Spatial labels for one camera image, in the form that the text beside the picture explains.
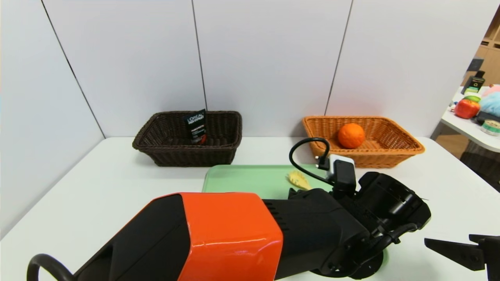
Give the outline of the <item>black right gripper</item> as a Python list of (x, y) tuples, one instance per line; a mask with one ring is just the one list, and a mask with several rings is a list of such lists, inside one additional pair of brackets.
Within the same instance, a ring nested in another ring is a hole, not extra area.
[(489, 281), (500, 280), (500, 237), (469, 234), (468, 239), (477, 244), (464, 244), (425, 238), (425, 246), (472, 271), (485, 269)]

